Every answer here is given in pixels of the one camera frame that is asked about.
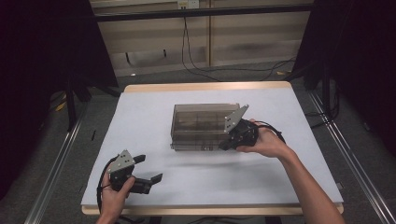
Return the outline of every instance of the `table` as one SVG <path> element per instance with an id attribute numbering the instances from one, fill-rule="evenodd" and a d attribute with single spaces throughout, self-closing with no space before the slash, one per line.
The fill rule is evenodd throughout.
<path id="1" fill-rule="evenodd" d="M 222 82 L 131 85 L 121 95 L 82 199 L 82 211 L 98 215 L 95 189 L 106 162 L 125 148 L 146 154 L 134 175 L 163 181 L 149 195 L 127 199 L 124 215 L 301 215 L 302 209 L 276 159 L 229 151 L 175 152 L 170 148 L 176 104 L 250 105 L 244 119 L 280 130 L 307 170 L 342 213 L 343 199 L 288 82 Z"/>

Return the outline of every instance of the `hand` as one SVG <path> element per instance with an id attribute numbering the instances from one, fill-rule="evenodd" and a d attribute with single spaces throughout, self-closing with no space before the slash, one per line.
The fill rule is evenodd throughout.
<path id="1" fill-rule="evenodd" d="M 256 122 L 255 119 L 251 119 L 250 122 L 255 122 L 258 126 L 261 125 L 259 122 Z M 282 159 L 289 151 L 291 151 L 291 148 L 282 142 L 282 140 L 280 140 L 270 129 L 262 127 L 259 128 L 259 137 L 253 147 L 240 146 L 237 147 L 236 150 L 241 152 L 257 152 L 266 157 Z"/>
<path id="2" fill-rule="evenodd" d="M 122 186 L 120 191 L 113 190 L 110 186 L 108 174 L 105 174 L 102 186 L 107 186 L 102 190 L 102 213 L 96 223 L 115 223 L 119 218 L 125 199 L 129 196 L 129 189 L 134 185 L 134 177 L 128 180 Z"/>

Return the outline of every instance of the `gray floor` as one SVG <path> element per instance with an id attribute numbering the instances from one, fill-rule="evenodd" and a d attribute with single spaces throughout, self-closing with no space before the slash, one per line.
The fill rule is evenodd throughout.
<path id="1" fill-rule="evenodd" d="M 273 64 L 252 63 L 231 67 L 266 69 L 271 68 Z M 288 64 L 280 70 L 288 71 L 291 66 L 292 64 Z M 206 74 L 221 81 L 250 81 L 262 79 L 267 72 L 218 71 Z M 271 75 L 267 80 L 280 80 L 281 78 L 283 77 Z M 192 75 L 186 70 L 161 73 L 153 71 L 152 74 L 119 77 L 118 80 L 120 84 L 119 90 L 123 90 L 129 84 L 213 81 L 207 77 Z M 291 84 L 303 111 L 316 111 L 308 93 L 304 90 L 302 80 L 296 79 Z M 71 147 L 62 169 L 61 177 L 56 183 L 41 223 L 93 223 L 96 219 L 96 217 L 83 215 L 79 204 L 88 182 L 91 168 L 114 115 L 118 99 L 95 89 L 91 91 L 93 97 L 88 103 L 86 116 L 82 121 L 76 141 Z M 81 108 L 83 108 L 83 105 L 78 103 L 78 111 Z M 311 125 L 321 122 L 316 117 L 307 117 L 307 119 Z M 336 123 L 364 170 L 373 180 L 394 213 L 396 210 L 396 195 L 394 193 L 396 189 L 395 157 L 388 153 L 375 133 L 365 130 L 362 125 L 363 120 L 350 106 L 347 99 L 343 97 L 341 97 L 340 114 L 336 119 Z M 0 223 L 24 222 L 64 142 L 66 129 L 66 110 L 59 112 L 52 110 L 44 123 L 41 141 L 36 146 L 36 151 L 32 155 L 30 162 L 25 166 L 23 175 L 15 181 L 8 195 L 0 202 Z M 343 216 L 346 222 L 381 223 L 327 128 L 325 126 L 317 127 L 313 129 L 313 133 L 317 138 L 335 181 L 341 183 L 344 187 L 340 191 L 345 200 Z M 192 218 L 195 217 L 166 217 L 163 219 L 163 223 L 187 223 Z M 283 223 L 304 223 L 302 217 L 282 217 L 282 220 Z M 240 223 L 263 222 L 262 218 L 255 217 L 250 222 Z"/>

